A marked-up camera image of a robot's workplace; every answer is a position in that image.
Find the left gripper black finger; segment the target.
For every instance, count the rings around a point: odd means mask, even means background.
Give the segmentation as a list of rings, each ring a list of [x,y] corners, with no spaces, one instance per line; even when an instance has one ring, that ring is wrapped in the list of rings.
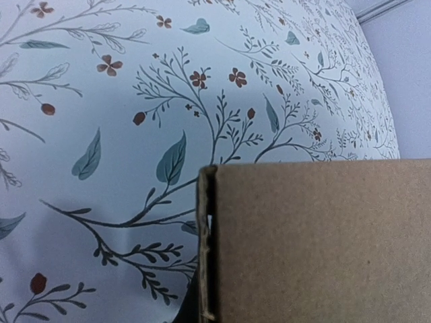
[[[196,270],[173,323],[199,323],[199,271]]]

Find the brown cardboard box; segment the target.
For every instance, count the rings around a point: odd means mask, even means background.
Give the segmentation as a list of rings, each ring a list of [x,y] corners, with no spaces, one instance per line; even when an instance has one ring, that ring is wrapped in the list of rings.
[[[202,168],[201,322],[429,322],[430,161]]]

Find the floral patterned table mat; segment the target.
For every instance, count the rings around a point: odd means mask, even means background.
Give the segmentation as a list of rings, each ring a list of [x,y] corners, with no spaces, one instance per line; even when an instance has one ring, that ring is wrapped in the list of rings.
[[[202,167],[399,156],[346,1],[2,1],[1,321],[170,322]]]

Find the right aluminium frame post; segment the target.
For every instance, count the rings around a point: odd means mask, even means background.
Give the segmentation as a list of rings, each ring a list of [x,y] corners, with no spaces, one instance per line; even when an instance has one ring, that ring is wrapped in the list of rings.
[[[366,24],[409,2],[410,0],[379,1],[359,11],[356,14],[356,19],[360,24]]]

